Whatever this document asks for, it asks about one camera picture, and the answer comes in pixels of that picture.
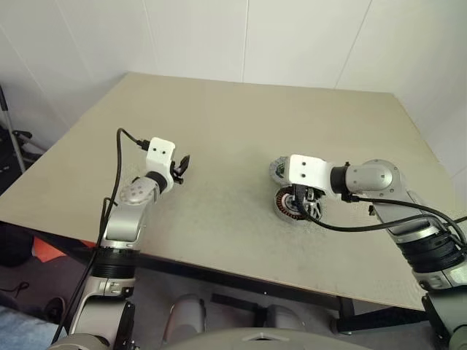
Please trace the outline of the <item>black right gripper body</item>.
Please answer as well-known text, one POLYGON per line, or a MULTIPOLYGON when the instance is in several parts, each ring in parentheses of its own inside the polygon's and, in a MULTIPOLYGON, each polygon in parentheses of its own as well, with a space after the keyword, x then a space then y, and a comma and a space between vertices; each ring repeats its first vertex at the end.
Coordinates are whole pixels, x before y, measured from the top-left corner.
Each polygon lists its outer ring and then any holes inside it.
POLYGON ((302 184, 294 184, 293 194, 297 201, 317 201, 323 196, 323 191, 302 184))

